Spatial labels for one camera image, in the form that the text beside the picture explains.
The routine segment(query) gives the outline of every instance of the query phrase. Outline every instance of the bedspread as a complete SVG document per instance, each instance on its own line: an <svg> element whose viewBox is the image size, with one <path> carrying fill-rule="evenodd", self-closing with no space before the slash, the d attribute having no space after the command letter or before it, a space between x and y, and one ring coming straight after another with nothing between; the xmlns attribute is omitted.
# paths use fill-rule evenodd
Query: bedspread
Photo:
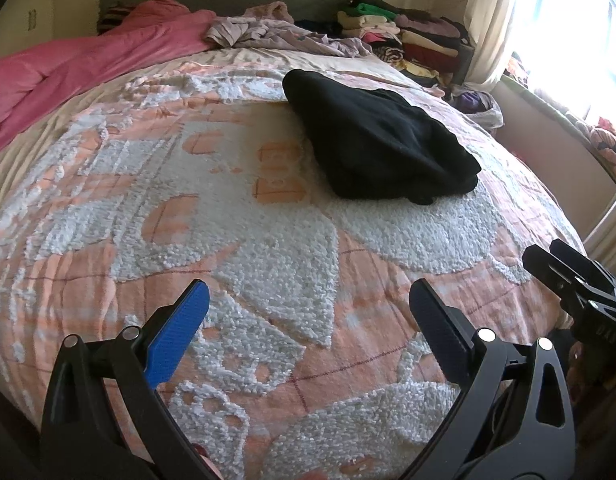
<svg viewBox="0 0 616 480"><path fill-rule="evenodd" d="M478 186L431 206L338 198L285 102L291 68L399 92L474 154ZM457 394L410 314L413 280L507 340L567 322L520 260L557 237L582 250L562 211L376 58L234 49L107 88L0 211L0 389L36 424L66 335L112 338L201 278L208 316L160 392L226 479L396 478Z"/></svg>

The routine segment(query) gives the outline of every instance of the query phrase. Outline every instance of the red clothing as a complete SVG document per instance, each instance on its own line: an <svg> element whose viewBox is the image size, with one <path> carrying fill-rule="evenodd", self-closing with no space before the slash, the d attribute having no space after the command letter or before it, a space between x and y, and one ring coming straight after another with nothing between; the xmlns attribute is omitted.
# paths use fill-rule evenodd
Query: red clothing
<svg viewBox="0 0 616 480"><path fill-rule="evenodd" d="M446 54L423 48L419 45L404 43L403 49L405 52L405 58L408 61L416 61L419 64L430 67L441 73L455 72L459 68L460 59L457 57L450 57Z"/></svg>

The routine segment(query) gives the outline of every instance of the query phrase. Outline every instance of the electrical outlet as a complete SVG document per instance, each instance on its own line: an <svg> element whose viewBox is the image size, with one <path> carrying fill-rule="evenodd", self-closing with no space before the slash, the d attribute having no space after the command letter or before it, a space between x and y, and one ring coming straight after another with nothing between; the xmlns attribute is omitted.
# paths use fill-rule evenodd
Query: electrical outlet
<svg viewBox="0 0 616 480"><path fill-rule="evenodd" d="M35 30L37 28L37 9L30 9L28 11L28 31Z"/></svg>

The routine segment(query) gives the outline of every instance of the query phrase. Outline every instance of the windowsill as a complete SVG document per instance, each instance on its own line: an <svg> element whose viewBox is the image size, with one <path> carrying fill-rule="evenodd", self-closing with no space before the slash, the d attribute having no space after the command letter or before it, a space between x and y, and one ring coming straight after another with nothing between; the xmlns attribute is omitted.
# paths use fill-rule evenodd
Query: windowsill
<svg viewBox="0 0 616 480"><path fill-rule="evenodd" d="M590 152L590 154L595 157L595 160L600 164L602 168L604 168L605 172L610 178L612 178L613 182L616 184L616 176L613 173L611 165L595 149L594 145L592 145L588 137L585 136L584 133L582 133L582 131L580 131L574 124L572 124L564 114L562 114L559 110L548 104L546 101L541 99L536 94L532 93L524 86L520 85L514 79L509 78L508 76L502 76L501 82L505 84L509 89L511 89L515 94L522 97L524 101L530 104L533 108L536 108L536 110L540 111L546 117L559 123L563 130L565 130L571 137L577 139Z"/></svg>

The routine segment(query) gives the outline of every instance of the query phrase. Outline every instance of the pile of clothes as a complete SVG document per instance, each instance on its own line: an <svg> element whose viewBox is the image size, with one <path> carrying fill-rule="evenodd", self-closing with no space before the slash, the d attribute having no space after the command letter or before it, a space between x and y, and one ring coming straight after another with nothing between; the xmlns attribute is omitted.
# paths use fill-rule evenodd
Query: pile of clothes
<svg viewBox="0 0 616 480"><path fill-rule="evenodd" d="M508 65L504 69L504 75L514 79L521 86L528 88L528 76L530 75L530 71L524 67L517 52L513 52L512 56L510 56Z"/></svg>
<svg viewBox="0 0 616 480"><path fill-rule="evenodd" d="M284 2L273 2L246 9L243 16L217 17L204 39L224 48L274 48L338 57L372 54L359 38L330 38L299 25Z"/></svg>
<svg viewBox="0 0 616 480"><path fill-rule="evenodd" d="M605 160L616 176L616 128L608 119L600 117L597 126L590 129L588 139Z"/></svg>
<svg viewBox="0 0 616 480"><path fill-rule="evenodd" d="M399 9L383 0L353 0L338 13L342 35L361 38L382 60L426 88L447 85L469 46L466 28L417 9Z"/></svg>
<svg viewBox="0 0 616 480"><path fill-rule="evenodd" d="M466 28L425 10L400 9L383 0L352 0L337 21L295 22L284 2L217 18L205 36L219 47L299 50L327 56L375 54L432 91L467 69L472 49Z"/></svg>

